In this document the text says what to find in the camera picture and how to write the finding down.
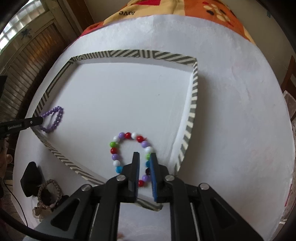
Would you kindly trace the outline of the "person's hand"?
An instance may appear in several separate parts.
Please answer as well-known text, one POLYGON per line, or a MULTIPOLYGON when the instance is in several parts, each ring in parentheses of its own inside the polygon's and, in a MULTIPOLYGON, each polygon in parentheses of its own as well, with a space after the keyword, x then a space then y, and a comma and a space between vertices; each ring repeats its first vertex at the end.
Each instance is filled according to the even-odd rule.
POLYGON ((8 138, 1 140, 1 152, 0 152, 0 177, 3 179, 6 173, 7 165, 13 160, 12 155, 7 154, 8 151, 8 138))

